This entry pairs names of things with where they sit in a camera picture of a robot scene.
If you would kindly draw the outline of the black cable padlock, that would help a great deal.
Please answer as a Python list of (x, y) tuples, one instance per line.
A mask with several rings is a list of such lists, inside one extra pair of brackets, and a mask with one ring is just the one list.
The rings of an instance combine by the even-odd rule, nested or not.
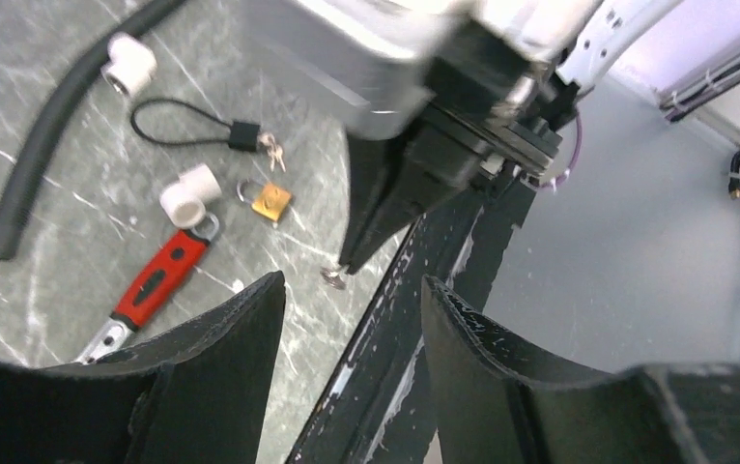
[(263, 146), (265, 135), (259, 123), (224, 119), (189, 101), (167, 97), (137, 103), (128, 120), (141, 139), (166, 148), (223, 145), (255, 153)]

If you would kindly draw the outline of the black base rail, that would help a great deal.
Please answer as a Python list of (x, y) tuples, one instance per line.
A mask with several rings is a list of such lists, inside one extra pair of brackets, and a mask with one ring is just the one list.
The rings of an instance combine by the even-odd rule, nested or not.
[(483, 309), (534, 198), (534, 190), (501, 176), (410, 227), (288, 462), (423, 462), (436, 416), (421, 329), (421, 281), (435, 276)]

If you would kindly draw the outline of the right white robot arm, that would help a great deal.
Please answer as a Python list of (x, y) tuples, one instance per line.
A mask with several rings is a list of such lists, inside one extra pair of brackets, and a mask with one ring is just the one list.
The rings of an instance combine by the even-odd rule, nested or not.
[(499, 198), (512, 179), (557, 190), (569, 177), (549, 171), (559, 131), (580, 122), (579, 101), (673, 8), (599, 5), (544, 62), (518, 47), (515, 31), (496, 31), (498, 4), (483, 3), (439, 50), (426, 75), (431, 98), (399, 134), (348, 136), (349, 219), (331, 275), (357, 273), (391, 236), (466, 189)]

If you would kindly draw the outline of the white pipe elbow near wrench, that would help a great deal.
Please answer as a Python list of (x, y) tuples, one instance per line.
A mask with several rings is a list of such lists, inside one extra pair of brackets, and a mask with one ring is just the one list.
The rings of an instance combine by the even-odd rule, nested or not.
[(221, 196), (220, 183), (211, 169), (201, 163), (168, 185), (159, 196), (159, 204), (175, 227), (189, 229), (204, 219), (207, 205)]

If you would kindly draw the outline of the red handled adjustable wrench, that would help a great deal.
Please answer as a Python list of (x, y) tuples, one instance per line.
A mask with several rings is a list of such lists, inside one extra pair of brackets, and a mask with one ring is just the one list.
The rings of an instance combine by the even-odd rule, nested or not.
[(119, 351), (182, 286), (219, 230), (212, 213), (190, 229), (177, 230), (132, 281), (75, 361), (92, 364)]

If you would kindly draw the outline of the small metal key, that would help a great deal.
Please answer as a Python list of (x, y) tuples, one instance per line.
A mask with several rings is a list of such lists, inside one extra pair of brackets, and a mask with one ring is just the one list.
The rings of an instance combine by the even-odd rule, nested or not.
[(270, 132), (261, 132), (258, 135), (257, 140), (270, 159), (270, 171), (274, 171), (276, 168), (279, 168), (282, 172), (286, 172), (287, 168), (284, 162), (284, 149), (279, 144), (276, 137)]

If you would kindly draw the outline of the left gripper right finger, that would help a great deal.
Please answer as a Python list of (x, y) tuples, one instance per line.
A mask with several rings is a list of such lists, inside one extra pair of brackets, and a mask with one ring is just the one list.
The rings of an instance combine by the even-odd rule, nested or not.
[(605, 373), (557, 356), (422, 281), (446, 463), (740, 463), (740, 363)]

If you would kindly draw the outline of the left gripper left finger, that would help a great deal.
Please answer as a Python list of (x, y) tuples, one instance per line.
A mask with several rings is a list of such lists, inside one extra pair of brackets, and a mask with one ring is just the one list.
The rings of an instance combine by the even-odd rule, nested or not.
[(285, 278), (94, 364), (0, 362), (0, 463), (252, 463)]

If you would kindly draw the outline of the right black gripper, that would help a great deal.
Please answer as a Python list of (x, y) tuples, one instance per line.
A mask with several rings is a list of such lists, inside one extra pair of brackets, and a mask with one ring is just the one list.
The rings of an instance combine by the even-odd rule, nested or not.
[(545, 174), (557, 132), (578, 115), (581, 87), (556, 71), (570, 50), (535, 63), (471, 19), (456, 29), (425, 84), (432, 103), (475, 135), (415, 128), (371, 141), (350, 134), (349, 221), (338, 265), (356, 274), (402, 228), (466, 189), (492, 147), (525, 172)]

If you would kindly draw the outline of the brass padlock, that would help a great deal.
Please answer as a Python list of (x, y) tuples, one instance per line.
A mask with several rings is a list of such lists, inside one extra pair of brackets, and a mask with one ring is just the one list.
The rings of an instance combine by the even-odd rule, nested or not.
[(236, 183), (236, 194), (241, 203), (259, 216), (278, 223), (291, 204), (293, 194), (273, 183), (258, 183), (242, 179)]

